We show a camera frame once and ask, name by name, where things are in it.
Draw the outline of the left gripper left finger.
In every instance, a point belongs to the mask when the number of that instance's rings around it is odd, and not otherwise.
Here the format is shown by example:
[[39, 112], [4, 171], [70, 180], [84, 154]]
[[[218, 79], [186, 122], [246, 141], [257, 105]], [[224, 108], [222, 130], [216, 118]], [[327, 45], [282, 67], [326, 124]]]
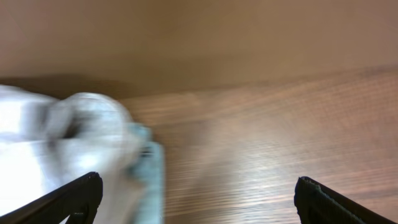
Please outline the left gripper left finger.
[[92, 224], [103, 198], [103, 180], [89, 172], [1, 217], [1, 224]]

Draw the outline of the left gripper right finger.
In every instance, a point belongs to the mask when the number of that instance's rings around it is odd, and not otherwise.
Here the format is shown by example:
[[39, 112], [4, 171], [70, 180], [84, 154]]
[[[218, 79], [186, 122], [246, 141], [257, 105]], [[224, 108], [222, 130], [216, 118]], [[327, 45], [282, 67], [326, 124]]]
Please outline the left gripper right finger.
[[301, 224], [397, 224], [307, 177], [299, 177], [294, 205]]

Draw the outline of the beige khaki shorts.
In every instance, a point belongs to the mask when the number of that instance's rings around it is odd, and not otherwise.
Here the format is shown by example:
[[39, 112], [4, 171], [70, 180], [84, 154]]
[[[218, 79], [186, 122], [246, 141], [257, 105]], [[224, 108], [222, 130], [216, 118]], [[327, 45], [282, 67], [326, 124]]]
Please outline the beige khaki shorts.
[[127, 109], [108, 96], [76, 93], [58, 100], [3, 85], [1, 213], [97, 172], [103, 198], [95, 222], [128, 223], [142, 189], [127, 168], [143, 145]]

